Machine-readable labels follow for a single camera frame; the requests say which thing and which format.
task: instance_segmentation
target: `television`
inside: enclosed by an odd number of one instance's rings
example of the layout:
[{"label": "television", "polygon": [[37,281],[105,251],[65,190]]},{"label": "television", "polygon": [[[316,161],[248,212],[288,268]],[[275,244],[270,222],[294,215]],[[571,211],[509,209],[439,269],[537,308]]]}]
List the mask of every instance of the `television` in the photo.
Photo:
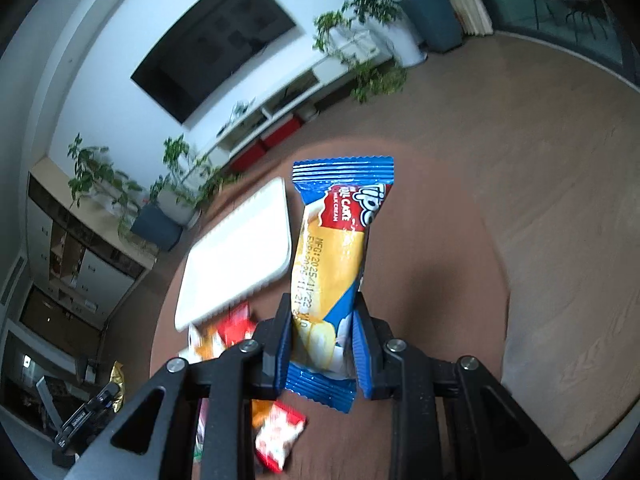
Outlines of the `television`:
[{"label": "television", "polygon": [[199,0],[131,79],[183,123],[222,82],[293,27],[274,0]]}]

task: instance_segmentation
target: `brown door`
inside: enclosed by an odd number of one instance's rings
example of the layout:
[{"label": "brown door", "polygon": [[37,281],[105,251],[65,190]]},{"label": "brown door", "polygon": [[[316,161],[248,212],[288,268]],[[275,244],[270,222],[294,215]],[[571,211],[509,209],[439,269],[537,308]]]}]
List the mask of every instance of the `brown door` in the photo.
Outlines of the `brown door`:
[{"label": "brown door", "polygon": [[72,357],[95,359],[100,331],[33,288],[20,322]]}]

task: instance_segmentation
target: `white plastic tray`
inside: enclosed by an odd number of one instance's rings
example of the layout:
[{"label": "white plastic tray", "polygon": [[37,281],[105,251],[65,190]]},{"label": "white plastic tray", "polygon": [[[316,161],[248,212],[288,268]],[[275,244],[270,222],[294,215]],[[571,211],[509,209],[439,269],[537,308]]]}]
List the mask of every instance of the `white plastic tray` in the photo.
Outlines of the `white plastic tray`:
[{"label": "white plastic tray", "polygon": [[175,309],[184,330],[282,277],[291,259],[284,179],[274,178],[196,243]]}]

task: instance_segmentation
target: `wooden floor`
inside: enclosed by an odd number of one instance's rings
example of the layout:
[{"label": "wooden floor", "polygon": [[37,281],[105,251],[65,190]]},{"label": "wooden floor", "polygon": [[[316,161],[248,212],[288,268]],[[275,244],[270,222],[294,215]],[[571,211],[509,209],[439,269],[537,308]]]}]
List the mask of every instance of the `wooden floor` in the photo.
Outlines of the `wooden floor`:
[{"label": "wooden floor", "polygon": [[[338,103],[268,157],[370,134],[448,162],[481,206],[511,287],[504,383],[574,457],[640,394],[640,94],[540,44],[474,39],[411,69],[400,94]],[[128,391],[145,380],[178,257],[110,325],[104,359],[124,362]]]}]

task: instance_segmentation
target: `tipo logo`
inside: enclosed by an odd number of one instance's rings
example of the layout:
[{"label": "tipo logo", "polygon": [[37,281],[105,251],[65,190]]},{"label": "tipo logo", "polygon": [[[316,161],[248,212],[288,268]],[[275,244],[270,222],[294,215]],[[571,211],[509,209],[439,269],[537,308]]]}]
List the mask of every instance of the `tipo logo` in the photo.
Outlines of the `tipo logo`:
[{"label": "tipo logo", "polygon": [[373,184],[372,186],[362,186],[353,194],[353,199],[357,200],[362,208],[360,223],[363,226],[367,226],[373,221],[378,209],[380,209],[380,204],[385,199],[385,193],[385,184]]}]

